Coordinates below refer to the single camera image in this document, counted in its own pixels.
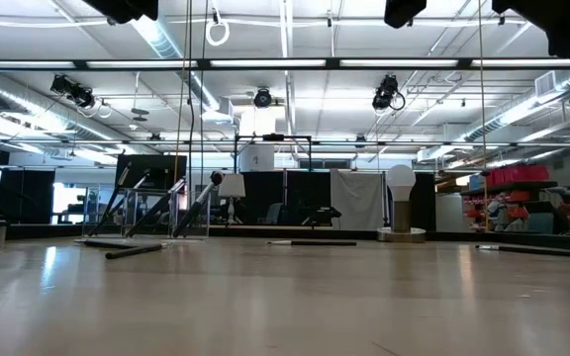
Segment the thin liner makeup brush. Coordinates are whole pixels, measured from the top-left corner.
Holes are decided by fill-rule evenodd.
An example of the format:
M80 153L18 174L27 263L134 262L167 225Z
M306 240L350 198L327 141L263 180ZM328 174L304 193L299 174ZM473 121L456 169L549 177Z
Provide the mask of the thin liner makeup brush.
M112 209L107 212L107 216L112 222L116 222L115 216L124 216L126 214L131 195L133 195L137 189L141 187L141 185L148 179L149 176L150 170L147 169L143 173L142 177L132 187L122 187L122 192L124 193L122 200L116 204L113 204Z

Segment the flat-tip makeup brush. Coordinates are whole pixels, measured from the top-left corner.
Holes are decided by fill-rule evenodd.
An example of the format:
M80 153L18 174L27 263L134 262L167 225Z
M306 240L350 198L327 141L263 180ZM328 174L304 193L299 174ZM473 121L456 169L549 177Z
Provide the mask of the flat-tip makeup brush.
M107 204L106 210L103 213L102 218L96 223L96 225L87 233L88 236L93 236L98 233L98 230L107 222L107 220L112 216L112 213L115 211L113 208L116 198L120 190L123 188L124 183L130 173L132 167L132 163L128 163L127 166L122 171L121 175L119 176L118 182L116 183L112 195L109 199Z

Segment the black-handled makeup brush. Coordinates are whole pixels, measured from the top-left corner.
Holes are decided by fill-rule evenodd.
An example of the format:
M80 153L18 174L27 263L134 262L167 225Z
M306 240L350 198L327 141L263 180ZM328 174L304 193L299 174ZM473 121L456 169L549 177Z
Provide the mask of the black-handled makeup brush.
M125 244L117 241L105 241L98 239L75 239L74 242L86 247L108 248L108 249L130 249L135 248L134 245Z
M143 227L150 219L152 219L163 208L168 208L171 198L186 185L184 178L178 179L175 184L126 232L125 237L133 237L138 230Z

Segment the large fluffy makeup brush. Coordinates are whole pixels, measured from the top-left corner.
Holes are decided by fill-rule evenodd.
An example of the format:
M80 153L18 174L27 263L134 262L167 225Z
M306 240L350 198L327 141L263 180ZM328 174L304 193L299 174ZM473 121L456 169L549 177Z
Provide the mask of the large fluffy makeup brush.
M211 174L210 179L211 182L202 190L200 195L196 198L195 202L192 206L188 209L185 215L181 218L177 226L174 228L172 232L172 236L174 238L178 237L179 235L184 233L184 230L190 225L192 221L200 214L204 203L209 198L211 192L221 185L225 178L225 174L219 171L215 171Z

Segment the black pen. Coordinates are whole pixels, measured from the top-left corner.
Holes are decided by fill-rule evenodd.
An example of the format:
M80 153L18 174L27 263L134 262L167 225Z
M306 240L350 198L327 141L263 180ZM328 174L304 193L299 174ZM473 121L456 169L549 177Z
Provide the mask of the black pen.
M318 240L275 240L267 241L266 245L275 246L356 246L354 241L318 241Z
M570 257L570 251L551 250L551 249L538 249L538 248L526 248L526 247L514 247L514 246L502 246L502 245L475 245L475 249L483 251L499 251L499 252L512 252L520 254Z
M135 256L149 252L160 251L168 246L169 244L164 242L130 246L116 251L107 252L105 254L105 258L108 260L120 259L124 257Z

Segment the black monitor screen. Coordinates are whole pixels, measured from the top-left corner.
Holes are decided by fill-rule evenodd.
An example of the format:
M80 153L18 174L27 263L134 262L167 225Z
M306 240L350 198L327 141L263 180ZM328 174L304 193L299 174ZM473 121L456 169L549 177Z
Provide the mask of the black monitor screen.
M178 179L185 176L186 167L187 157L184 155L119 155L115 185L122 182L124 187L134 188L145 173L148 173L141 188L170 189Z

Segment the white air vent grille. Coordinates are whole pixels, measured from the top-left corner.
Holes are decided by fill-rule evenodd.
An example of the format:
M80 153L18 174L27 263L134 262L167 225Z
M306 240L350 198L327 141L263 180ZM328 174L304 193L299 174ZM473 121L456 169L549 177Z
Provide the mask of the white air vent grille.
M552 94L556 87L556 72L548 71L534 80L535 96L537 98Z

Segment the white bulb lamp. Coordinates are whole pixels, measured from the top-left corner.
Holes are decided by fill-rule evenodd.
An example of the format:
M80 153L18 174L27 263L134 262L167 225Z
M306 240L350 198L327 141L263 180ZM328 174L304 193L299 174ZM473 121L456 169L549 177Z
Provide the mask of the white bulb lamp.
M416 183L413 169L407 165L395 165L387 173L386 184L392 198L392 216L389 226L378 229L381 242L424 243L426 231L412 227L410 195Z

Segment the white-shade table lamp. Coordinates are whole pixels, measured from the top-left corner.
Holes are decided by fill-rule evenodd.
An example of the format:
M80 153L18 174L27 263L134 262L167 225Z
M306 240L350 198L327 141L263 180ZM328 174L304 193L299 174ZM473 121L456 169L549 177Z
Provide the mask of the white-shade table lamp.
M240 223L236 214L236 204L245 197L244 177L242 174L227 174L219 187L219 196L228 200L226 225Z

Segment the red storage bins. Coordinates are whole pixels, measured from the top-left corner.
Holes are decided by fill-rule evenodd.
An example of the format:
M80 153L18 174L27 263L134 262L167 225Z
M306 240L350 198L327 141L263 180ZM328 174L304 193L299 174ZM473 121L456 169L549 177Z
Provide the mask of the red storage bins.
M497 187L548 180L549 174L543 165L512 165L491 170L486 178L486 183L488 187Z

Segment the storage shelf rack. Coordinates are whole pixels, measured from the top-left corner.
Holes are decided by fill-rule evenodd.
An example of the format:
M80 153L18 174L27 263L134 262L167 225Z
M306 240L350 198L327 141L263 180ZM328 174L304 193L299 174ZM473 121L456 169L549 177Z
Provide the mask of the storage shelf rack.
M490 171L470 178L461 194L474 231L570 234L570 186L544 182L488 187Z

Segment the clear acrylic organizer box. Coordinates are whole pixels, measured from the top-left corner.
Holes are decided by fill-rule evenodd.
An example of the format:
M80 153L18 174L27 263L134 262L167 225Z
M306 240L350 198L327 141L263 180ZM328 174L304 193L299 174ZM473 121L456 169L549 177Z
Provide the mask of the clear acrylic organizer box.
M139 188L131 195L128 203L127 211L124 216L115 216L116 222L110 219L98 230L98 233L93 236L88 236L87 233L96 225L97 222L91 223L83 229L85 237L101 237L109 236L110 234L117 237L125 237L126 232L138 221L168 190L159 189L144 189ZM195 202L196 198L200 195L202 190L191 191L186 187L182 187L176 195L174 195L169 203L168 208L163 208L152 219L150 219L138 232L131 238L136 237L161 237L161 238L174 238L172 232L177 226L181 218L185 215L188 209ZM118 197L114 204L120 202L124 193L120 190ZM210 219L211 219L211 198L213 192L204 203L202 211L195 218L194 221L184 230L184 233L176 238L189 239L189 238L207 238L210 233ZM103 213L99 214L99 220L102 218Z

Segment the black partition panel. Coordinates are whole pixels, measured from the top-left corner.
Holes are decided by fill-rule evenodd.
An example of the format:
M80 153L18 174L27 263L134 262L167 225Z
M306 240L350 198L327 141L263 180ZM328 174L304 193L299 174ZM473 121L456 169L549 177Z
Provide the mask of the black partition panel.
M240 200L246 224L301 225L318 208L331 205L328 172L245 172L245 197Z

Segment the silver ventilation duct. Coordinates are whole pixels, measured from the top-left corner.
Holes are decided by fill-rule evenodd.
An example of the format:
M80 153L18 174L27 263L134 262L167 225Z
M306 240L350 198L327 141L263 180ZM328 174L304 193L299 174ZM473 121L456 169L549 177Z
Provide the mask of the silver ventilation duct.
M93 139L119 138L110 129L68 108L59 99L45 97L14 81L12 84L19 92L13 92L0 84L0 113L20 116L23 121L49 132L73 130Z
M169 24L163 15L159 15L156 20L142 16L138 20L129 21L129 24L159 59L183 62L184 53L182 46L171 33ZM200 104L203 105L203 111L217 111L221 108L219 100L203 86L202 80L195 72L188 72L187 69L183 70L180 68L174 74L182 79L190 94L200 100Z
M472 142L481 136L497 131L501 128L531 116L547 106L570 99L570 70L556 72L556 87L552 94L537 98L534 88L508 103L488 113L485 119L477 120L469 125L467 130L456 139L461 142Z

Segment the black background rig frame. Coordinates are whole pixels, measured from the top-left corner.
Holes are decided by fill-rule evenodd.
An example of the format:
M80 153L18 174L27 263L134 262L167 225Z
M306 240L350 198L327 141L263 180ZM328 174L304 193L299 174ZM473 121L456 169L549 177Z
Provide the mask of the black background rig frame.
M234 160L234 173L239 173L238 169L238 152L249 144L267 144L273 145L275 147L275 167L276 167L276 155L277 149L280 146L289 146L290 155L293 161L297 163L300 160L299 154L306 153L308 163L311 163L312 157L312 145L313 140L310 135L287 135L282 133L268 133L263 135L236 135L234 141L234 150L232 153L232 158Z

